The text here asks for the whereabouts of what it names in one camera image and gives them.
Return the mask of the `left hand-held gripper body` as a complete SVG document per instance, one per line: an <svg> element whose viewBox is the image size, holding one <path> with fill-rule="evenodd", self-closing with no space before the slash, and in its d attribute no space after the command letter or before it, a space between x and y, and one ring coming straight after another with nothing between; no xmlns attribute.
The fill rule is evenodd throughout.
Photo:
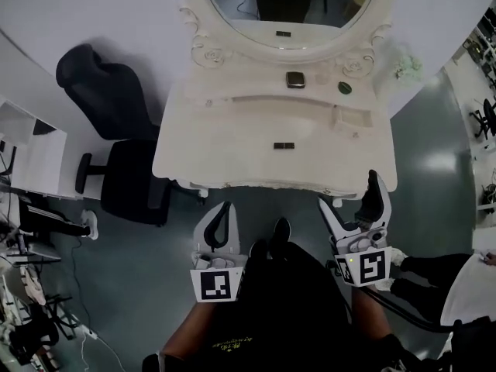
<svg viewBox="0 0 496 372"><path fill-rule="evenodd" d="M231 302L238 298L248 256L239 246L207 249L196 246L190 270L198 303Z"/></svg>

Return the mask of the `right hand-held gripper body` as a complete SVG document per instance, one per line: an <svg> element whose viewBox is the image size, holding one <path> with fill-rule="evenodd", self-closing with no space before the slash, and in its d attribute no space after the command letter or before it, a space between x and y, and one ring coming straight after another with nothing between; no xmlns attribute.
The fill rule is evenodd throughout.
<svg viewBox="0 0 496 372"><path fill-rule="evenodd" d="M363 287L390 277L391 250L385 227L340 229L330 236L337 266L345 284Z"/></svg>

